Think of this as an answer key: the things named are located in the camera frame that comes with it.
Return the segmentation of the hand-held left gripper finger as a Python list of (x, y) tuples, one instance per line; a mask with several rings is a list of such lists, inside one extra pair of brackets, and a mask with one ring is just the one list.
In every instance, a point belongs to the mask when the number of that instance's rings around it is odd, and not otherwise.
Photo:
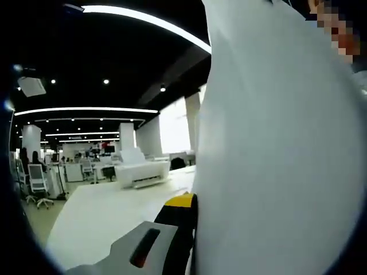
[(67, 274), (185, 274), (194, 246), (198, 199), (184, 193), (169, 199), (154, 221), (144, 221), (115, 241), (109, 255)]

